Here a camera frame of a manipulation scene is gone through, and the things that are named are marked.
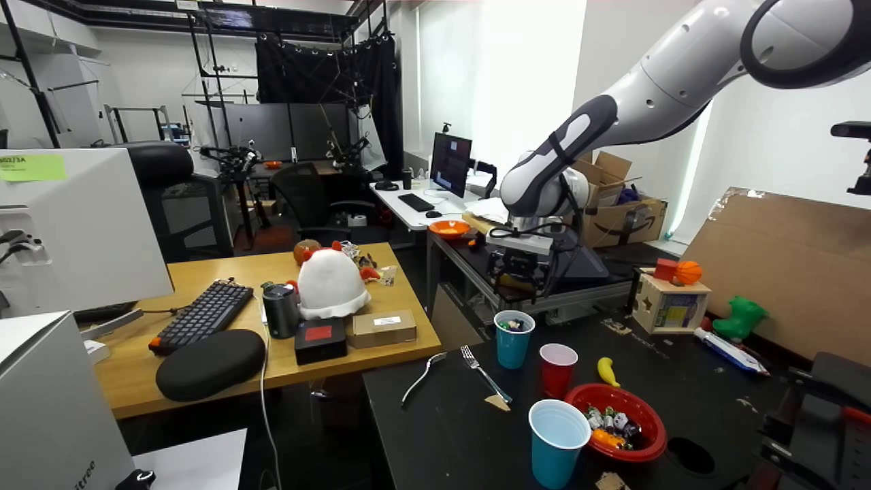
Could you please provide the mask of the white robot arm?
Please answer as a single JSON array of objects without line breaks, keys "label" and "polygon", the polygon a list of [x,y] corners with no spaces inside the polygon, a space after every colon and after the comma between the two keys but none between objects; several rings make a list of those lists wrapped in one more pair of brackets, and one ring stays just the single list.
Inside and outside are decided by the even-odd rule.
[{"label": "white robot arm", "polygon": [[700,0],[616,86],[579,105],[500,181],[513,218],[556,215],[579,154],[660,141],[739,78],[834,86],[871,63],[871,0]]}]

